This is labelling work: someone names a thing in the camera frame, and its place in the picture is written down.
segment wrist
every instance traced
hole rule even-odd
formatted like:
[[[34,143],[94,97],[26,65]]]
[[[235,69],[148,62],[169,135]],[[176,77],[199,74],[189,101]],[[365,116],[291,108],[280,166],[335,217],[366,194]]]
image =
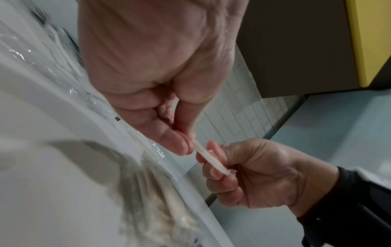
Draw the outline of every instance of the wrist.
[[[297,199],[289,209],[296,217],[301,217],[333,188],[339,171],[337,167],[307,155],[298,161],[297,168],[300,173]]]

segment black sleeve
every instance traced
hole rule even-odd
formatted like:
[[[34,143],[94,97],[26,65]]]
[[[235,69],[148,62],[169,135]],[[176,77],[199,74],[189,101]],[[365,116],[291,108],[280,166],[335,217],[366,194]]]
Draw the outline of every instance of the black sleeve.
[[[391,191],[362,180],[357,172],[338,169],[332,190],[298,218],[303,246],[389,246]]]

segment hand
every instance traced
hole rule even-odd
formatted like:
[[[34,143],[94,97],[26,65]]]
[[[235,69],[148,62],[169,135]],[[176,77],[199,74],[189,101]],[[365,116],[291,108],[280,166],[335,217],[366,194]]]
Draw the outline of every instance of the hand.
[[[91,83],[135,129],[190,154],[194,122],[231,72],[247,3],[80,1],[79,43]]]
[[[246,140],[230,145],[210,141],[208,150],[229,169],[237,171],[231,179],[205,163],[203,175],[208,189],[225,206],[269,208],[287,205],[302,216],[331,190],[338,169],[290,147],[268,140]]]

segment tiled wall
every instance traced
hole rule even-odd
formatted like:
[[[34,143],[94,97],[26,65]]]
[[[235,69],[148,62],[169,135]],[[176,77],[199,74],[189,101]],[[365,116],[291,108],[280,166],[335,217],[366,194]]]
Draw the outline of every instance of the tiled wall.
[[[275,133],[278,121],[301,100],[299,96],[262,99],[237,48],[227,83],[197,120],[197,140],[206,146],[209,140],[229,144],[249,138],[269,139]],[[195,153],[185,157],[170,153],[170,156],[184,169],[200,193],[209,196],[202,166],[196,165]]]

